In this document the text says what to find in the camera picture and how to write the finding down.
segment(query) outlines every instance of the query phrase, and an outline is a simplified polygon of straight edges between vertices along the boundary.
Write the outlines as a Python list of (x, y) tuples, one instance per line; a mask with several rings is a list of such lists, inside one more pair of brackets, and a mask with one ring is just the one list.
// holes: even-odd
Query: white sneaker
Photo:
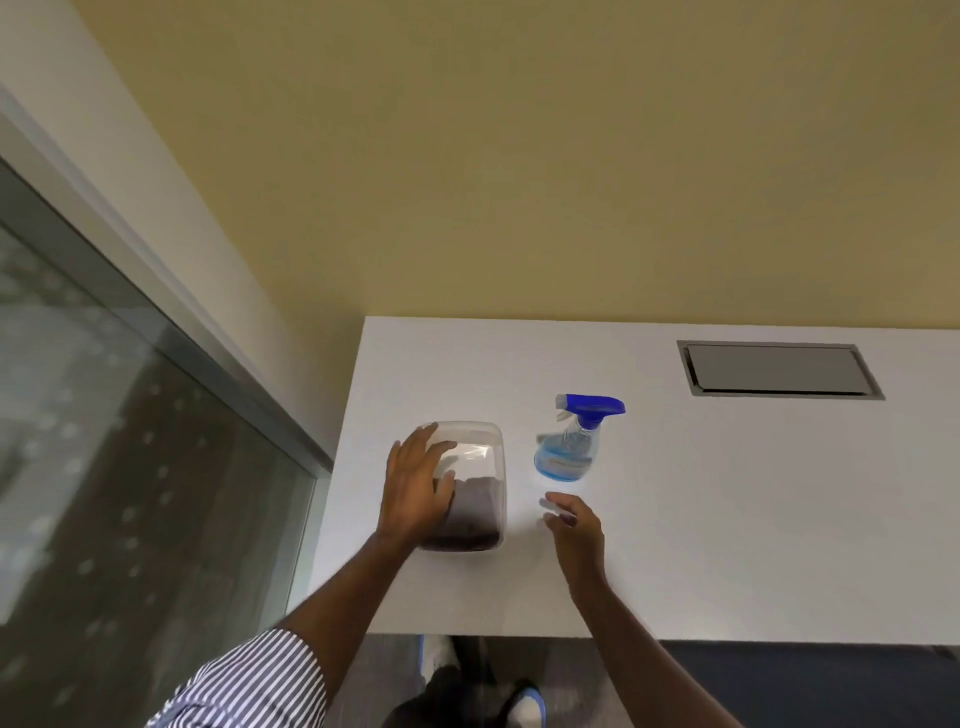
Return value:
[(420, 635), (417, 669), (423, 675), (424, 682), (430, 682), (433, 673), (447, 665), (460, 666), (453, 640), (447, 635)]
[(546, 705), (536, 688), (524, 688), (507, 713), (507, 725), (514, 728), (546, 728)]

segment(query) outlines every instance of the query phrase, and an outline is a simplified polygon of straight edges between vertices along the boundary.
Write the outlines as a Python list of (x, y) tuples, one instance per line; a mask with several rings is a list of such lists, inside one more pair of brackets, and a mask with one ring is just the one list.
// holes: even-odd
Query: hand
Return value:
[(418, 427), (403, 445), (397, 440), (387, 458), (376, 536), (404, 552), (423, 543), (453, 499), (453, 471), (444, 473), (436, 492), (433, 472), (443, 454), (457, 444), (444, 441), (426, 449), (427, 440), (436, 430), (437, 423)]
[(543, 514), (543, 519), (553, 532), (553, 544), (566, 584), (576, 599), (582, 590), (607, 583), (603, 564), (603, 529), (600, 519), (578, 497), (567, 493), (548, 493), (546, 499), (575, 517)]

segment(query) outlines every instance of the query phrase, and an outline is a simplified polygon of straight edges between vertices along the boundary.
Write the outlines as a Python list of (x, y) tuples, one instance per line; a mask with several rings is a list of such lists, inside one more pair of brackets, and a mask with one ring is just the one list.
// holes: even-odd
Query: spray bottle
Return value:
[(540, 442), (534, 465), (554, 480), (571, 482), (582, 478), (600, 447), (600, 424), (609, 415), (622, 415), (627, 408), (613, 397), (557, 395), (557, 420), (576, 415), (563, 432), (547, 435)]

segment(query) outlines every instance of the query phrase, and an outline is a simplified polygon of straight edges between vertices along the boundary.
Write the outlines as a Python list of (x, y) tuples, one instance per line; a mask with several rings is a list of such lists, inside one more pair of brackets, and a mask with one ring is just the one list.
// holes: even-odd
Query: blue liquid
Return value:
[(553, 480), (572, 483), (593, 465), (596, 441), (579, 428), (543, 438), (534, 455), (534, 467)]

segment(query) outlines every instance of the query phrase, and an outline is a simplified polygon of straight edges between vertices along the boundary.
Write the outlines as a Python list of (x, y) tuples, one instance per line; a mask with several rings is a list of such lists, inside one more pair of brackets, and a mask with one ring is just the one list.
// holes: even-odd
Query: shoe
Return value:
[(447, 635), (420, 635), (420, 653), (417, 656), (417, 670), (428, 683), (433, 673), (441, 667), (460, 666), (453, 640)]
[(507, 725), (511, 728), (546, 728), (546, 705), (537, 687), (529, 682), (517, 684), (507, 700)]

